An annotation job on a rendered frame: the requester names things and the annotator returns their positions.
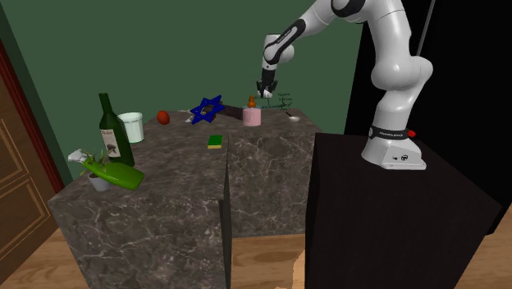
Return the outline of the pink cup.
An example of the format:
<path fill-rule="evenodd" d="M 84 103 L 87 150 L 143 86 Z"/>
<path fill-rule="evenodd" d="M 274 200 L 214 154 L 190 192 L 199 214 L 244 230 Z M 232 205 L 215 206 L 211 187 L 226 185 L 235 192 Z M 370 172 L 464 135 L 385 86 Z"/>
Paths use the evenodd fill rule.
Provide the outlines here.
<path fill-rule="evenodd" d="M 260 126 L 261 114 L 260 108 L 244 108 L 243 109 L 243 125 L 244 126 Z"/>

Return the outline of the dark brown flat box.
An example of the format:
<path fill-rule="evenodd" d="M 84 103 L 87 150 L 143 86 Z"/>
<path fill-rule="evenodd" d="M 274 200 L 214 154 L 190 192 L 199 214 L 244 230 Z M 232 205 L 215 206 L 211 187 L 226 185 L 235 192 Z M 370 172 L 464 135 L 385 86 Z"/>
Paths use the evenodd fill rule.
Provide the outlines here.
<path fill-rule="evenodd" d="M 243 108 L 238 108 L 226 104 L 224 104 L 223 107 L 224 108 L 220 112 L 218 112 L 218 114 L 233 117 L 241 121 L 243 120 Z"/>

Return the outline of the blue star figure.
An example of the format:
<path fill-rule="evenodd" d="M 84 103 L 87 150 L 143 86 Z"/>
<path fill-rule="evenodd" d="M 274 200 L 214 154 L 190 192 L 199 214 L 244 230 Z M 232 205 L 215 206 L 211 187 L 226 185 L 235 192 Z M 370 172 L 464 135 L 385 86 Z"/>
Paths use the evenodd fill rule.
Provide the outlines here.
<path fill-rule="evenodd" d="M 214 115 L 225 109 L 225 106 L 221 104 L 221 99 L 221 95 L 212 99 L 203 98 L 198 107 L 190 109 L 190 112 L 194 114 L 191 124 L 194 125 L 200 121 L 212 122 Z M 203 110 L 208 106 L 211 107 L 211 110 L 204 112 Z"/>

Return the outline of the white cup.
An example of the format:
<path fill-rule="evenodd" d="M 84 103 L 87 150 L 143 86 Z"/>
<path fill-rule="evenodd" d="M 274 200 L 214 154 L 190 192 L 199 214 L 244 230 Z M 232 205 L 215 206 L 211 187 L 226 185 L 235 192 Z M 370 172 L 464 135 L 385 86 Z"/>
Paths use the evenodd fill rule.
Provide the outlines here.
<path fill-rule="evenodd" d="M 143 114 L 141 112 L 126 112 L 118 117 L 125 125 L 128 141 L 131 144 L 144 140 Z"/>

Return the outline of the dark green wine bottle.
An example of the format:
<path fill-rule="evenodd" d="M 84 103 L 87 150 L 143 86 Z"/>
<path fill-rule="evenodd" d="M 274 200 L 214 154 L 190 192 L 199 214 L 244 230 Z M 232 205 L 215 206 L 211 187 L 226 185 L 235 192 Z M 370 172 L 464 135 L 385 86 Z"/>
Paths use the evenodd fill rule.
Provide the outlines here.
<path fill-rule="evenodd" d="M 107 93 L 99 93 L 103 115 L 99 130 L 107 149 L 107 156 L 113 163 L 124 163 L 130 167 L 135 165 L 126 129 L 121 119 L 113 112 Z"/>

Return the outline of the bright green bottle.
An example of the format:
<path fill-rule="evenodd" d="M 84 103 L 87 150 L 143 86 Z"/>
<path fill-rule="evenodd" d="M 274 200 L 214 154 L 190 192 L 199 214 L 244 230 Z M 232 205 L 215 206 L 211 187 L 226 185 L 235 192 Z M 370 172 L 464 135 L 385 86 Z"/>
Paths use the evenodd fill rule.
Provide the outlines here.
<path fill-rule="evenodd" d="M 127 190 L 136 190 L 144 179 L 143 172 L 124 163 L 100 165 L 91 158 L 84 158 L 81 163 L 97 177 Z"/>

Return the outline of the black robot stand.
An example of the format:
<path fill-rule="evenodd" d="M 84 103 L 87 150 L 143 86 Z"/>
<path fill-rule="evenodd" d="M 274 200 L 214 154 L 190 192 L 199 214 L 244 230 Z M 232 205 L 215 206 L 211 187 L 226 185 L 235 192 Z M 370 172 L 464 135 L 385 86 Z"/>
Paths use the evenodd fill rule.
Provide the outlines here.
<path fill-rule="evenodd" d="M 425 170 L 396 171 L 365 142 L 315 136 L 305 289 L 455 289 L 500 205 L 429 148 Z"/>

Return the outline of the plant in white pot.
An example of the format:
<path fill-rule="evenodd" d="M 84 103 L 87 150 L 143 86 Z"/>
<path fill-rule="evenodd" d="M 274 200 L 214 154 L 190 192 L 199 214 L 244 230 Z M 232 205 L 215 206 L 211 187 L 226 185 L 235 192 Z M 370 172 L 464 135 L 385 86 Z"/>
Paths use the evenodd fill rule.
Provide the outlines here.
<path fill-rule="evenodd" d="M 100 167 L 103 167 L 108 163 L 107 155 L 103 153 L 100 154 L 98 160 L 95 159 L 95 156 L 83 151 L 82 149 L 77 149 L 68 155 L 67 160 L 69 162 L 81 163 L 83 164 L 86 160 L 91 160 L 93 163 L 97 163 Z M 98 177 L 95 173 L 90 171 L 88 168 L 85 168 L 80 175 L 86 175 L 93 185 L 96 191 L 105 191 L 109 190 L 112 187 L 112 183 L 105 181 L 101 177 Z"/>

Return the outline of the brown wooden door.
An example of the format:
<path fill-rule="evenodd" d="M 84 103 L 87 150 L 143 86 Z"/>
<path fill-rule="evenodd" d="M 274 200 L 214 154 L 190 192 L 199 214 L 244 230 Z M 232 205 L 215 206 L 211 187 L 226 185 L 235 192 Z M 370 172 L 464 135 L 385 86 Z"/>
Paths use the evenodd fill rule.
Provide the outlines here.
<path fill-rule="evenodd" d="M 0 285 L 57 230 L 48 201 L 62 188 L 0 40 Z"/>

